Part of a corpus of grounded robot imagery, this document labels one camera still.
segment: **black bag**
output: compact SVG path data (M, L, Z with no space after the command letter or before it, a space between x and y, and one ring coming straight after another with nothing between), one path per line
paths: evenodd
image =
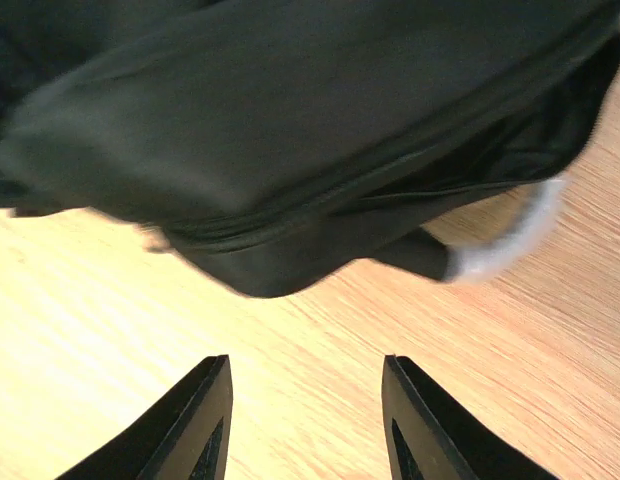
M473 276L420 226L554 202L619 66L620 0L0 2L0 207L154 225L252 296Z

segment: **black robotic claw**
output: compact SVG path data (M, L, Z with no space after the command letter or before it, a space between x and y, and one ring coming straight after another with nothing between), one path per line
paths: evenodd
M135 423L57 480L222 480L232 378L208 357Z
M387 356L383 418L393 480L552 480L407 357Z

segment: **wood grain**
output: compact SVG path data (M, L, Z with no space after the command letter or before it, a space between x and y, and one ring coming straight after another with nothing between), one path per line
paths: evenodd
M558 231L475 287L361 261L251 300L93 213L0 212L0 480L60 474L220 353L235 384L229 480L388 479L390 353L561 478L619 480L620 81L604 118ZM491 208L455 224L488 224Z

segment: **clear plastic handle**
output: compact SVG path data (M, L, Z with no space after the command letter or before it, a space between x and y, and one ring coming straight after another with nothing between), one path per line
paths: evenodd
M568 184L565 175L537 184L523 211L503 235L483 245L450 248L444 281L483 282L531 253L554 229Z

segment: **wooden floor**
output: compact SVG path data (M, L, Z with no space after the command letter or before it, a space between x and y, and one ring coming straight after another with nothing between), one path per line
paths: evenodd
M88 212L0 212L0 480L52 479L220 353L229 480L389 479L390 353L561 478L620 479L620 82L560 228L489 284L362 261L250 300L142 244Z

